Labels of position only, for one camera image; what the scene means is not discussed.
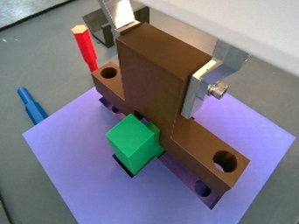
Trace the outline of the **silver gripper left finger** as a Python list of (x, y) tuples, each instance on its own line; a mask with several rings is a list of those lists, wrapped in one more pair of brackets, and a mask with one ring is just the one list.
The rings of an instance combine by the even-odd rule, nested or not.
[(130, 0), (98, 0), (98, 2), (117, 39), (141, 25), (135, 18)]

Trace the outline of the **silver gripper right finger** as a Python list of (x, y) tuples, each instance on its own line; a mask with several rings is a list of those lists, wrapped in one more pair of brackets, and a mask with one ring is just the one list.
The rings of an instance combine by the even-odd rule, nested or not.
[(191, 118), (209, 96), (221, 99), (230, 86), (222, 81), (231, 76), (249, 60), (250, 54), (222, 40), (218, 40), (213, 58), (191, 75), (182, 115)]

